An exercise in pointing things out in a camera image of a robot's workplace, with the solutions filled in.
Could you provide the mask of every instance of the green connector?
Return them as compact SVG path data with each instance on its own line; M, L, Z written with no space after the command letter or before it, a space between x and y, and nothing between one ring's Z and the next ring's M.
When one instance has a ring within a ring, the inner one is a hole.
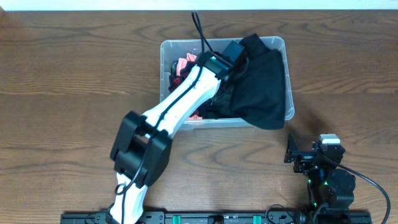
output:
M181 224L181 216L174 215L173 216L173 224Z
M261 216L259 215L253 216L253 224L261 224Z

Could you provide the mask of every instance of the plastic storage container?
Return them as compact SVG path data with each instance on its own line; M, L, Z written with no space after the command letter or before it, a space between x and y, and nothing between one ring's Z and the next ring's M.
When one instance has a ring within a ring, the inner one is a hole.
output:
M230 39L208 39L214 51L222 52L231 42L239 42L242 38ZM285 120L290 120L294 115L294 104L292 97L292 88L290 86L289 69L287 66L285 42L280 37L260 37L263 43L270 49L278 49L282 53L285 65L285 82L286 82L286 111ZM201 52L200 40L166 40L160 46L160 102L163 101L169 92L169 75L170 66L174 60L185 58L187 53L198 55ZM228 128L228 127L246 127L252 126L241 118L225 118L225 119L199 119L186 120L181 129L194 128Z

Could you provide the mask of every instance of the black wire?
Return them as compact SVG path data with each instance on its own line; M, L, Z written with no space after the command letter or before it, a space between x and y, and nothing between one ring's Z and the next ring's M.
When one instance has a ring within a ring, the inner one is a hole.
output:
M199 24L199 25L197 24L197 22L196 22L196 20L195 20L194 14L196 15L196 17L197 17L197 19L198 19L198 24ZM198 16L198 13L196 12L196 10L193 10L193 11L192 11L192 20L193 20L193 23L195 24L195 27L197 27L197 30L198 30L199 34L201 35L200 38L203 39L203 40L205 41L205 43L206 43L207 47L209 48L209 50L213 51L213 49L211 48L209 42L207 42L207 40L206 40L206 38L205 38L205 35L203 35L203 30L202 30L202 28L201 28L200 21L199 21L199 16Z
M88 218L90 215L96 215L96 213L88 214L85 218L85 224L90 224L87 222L87 220L91 220L93 223L95 223L95 217L94 218Z
M202 29L201 29L201 24L200 24L200 20L199 20L199 15L198 15L198 13L197 13L196 11L192 11L192 19L193 19L193 22L195 23L195 26L197 27L197 29L198 29L198 31L199 31L199 34L200 34L200 39L201 39L201 53L202 53L202 55L205 53L205 43L204 43L204 42L207 43L207 45L209 46L209 49L212 51L210 45L208 44L207 40L206 40L205 37L203 36L203 31L202 31ZM141 160L141 162L140 162L140 164L139 164L139 167L138 167L138 169L137 169L137 172L136 172L136 174L134 175L134 177L132 178L132 180L130 181L130 183L129 183L126 187L124 187L124 185L118 185L118 186L116 187L116 192L117 192L117 191L118 191L118 188L121 187L121 186L123 186L122 191L120 191L119 193L116 193L116 195L123 195L123 199L122 199L122 222L121 222L121 224L124 224L124 203L125 203L125 200L126 200L126 192L130 189L130 187L131 187L131 186L133 185L133 183L136 181L136 179L137 179L139 173L140 173L141 170L142 170L142 167L144 166L145 158L146 158L147 155L148 155L148 151L149 151L149 149L150 149L150 147L151 147L151 145L152 145L152 140L155 138L155 135L156 135L156 133L157 133L157 128L159 127L160 122L164 119L164 117L165 117L165 115L167 114L167 112L169 112L169 110L170 110L179 100L181 100L181 98L183 98L183 96L185 96L193 87L195 87L195 85L196 85L197 82L199 81L199 78L200 78L200 75L201 75L202 70L203 70L203 65L200 65L199 73L198 73L196 79L192 82L192 84L191 84L181 95L179 95L168 107L166 107L166 109L163 110L163 112L161 112L161 114L160 114L160 116L159 116L159 119L157 120L156 125L154 126L154 131L152 132L152 134L151 134L151 136L150 136L150 138L149 138L149 140L148 140L147 147L146 147L146 149L145 149L144 155L143 155L142 160Z
M276 223L274 223L273 221L271 221L271 220L268 218L268 211L269 211L270 208L275 207L275 206L280 206L280 207L282 207L282 208L285 208L283 205L280 205L280 204L273 204L273 205L271 205L270 207L267 208L267 210L266 210L266 219L268 220L268 222L270 222L270 223L272 223L272 224L276 224ZM291 222L289 222L289 223L286 223L286 224L294 223L294 217L293 217L288 211L285 211L285 212L286 212L286 213L292 218L292 220L293 220L293 221L291 221Z
M327 203L323 203L317 208L317 210L315 211L315 213L312 216L312 223L313 224L315 224L315 219L317 218L317 216L320 213L321 209L326 208L327 206L328 206Z
M385 224L387 222L388 216L390 215L390 210L391 210L391 202L390 202L390 198L388 197L387 192L375 181L371 180L370 178L366 177L365 175L360 174L359 172L356 172L355 170L352 170L348 167L345 167L341 164L338 164L335 161L332 161L331 159L327 158L321 150L318 149L319 155L321 155L322 159L324 159L325 161L327 161L328 163L330 163L333 166L337 166L340 167L344 170L347 170L348 172L357 175L358 177L368 181L369 183L373 184L373 186L377 187L377 189L379 189L381 191L381 193L384 195L384 197L386 198L386 202L387 202L387 209L386 209L386 214L384 215L383 221L381 222L382 224Z

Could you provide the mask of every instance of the black fabric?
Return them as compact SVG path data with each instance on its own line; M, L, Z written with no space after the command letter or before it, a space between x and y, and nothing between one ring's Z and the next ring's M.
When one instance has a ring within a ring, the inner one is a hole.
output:
M240 41L249 57L245 73L233 76L232 114L262 129L280 129L285 122L285 72L282 55L253 34Z
M203 119L238 118L229 108L233 90L233 85L221 86L216 96L199 106L199 116Z

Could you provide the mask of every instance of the white wall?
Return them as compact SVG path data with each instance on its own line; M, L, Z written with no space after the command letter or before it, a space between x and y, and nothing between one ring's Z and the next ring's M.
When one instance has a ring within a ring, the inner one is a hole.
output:
M0 0L6 11L398 9L398 0Z

